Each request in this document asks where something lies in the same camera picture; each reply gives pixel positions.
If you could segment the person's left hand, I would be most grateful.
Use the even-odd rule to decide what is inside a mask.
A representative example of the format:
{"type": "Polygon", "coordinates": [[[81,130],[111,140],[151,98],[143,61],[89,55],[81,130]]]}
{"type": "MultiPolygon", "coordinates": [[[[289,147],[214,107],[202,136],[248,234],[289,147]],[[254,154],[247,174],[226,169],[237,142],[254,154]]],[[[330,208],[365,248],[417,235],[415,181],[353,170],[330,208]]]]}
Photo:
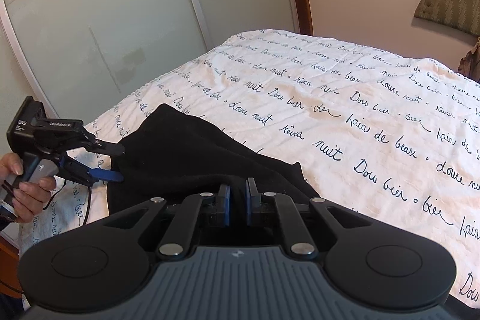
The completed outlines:
{"type": "MultiPolygon", "coordinates": [[[[1,157],[1,181],[9,175],[21,175],[23,162],[17,154],[8,153],[1,157]]],[[[30,223],[41,213],[56,188],[53,177],[41,178],[38,184],[21,182],[13,190],[13,206],[17,213],[17,223],[30,223]]]]}

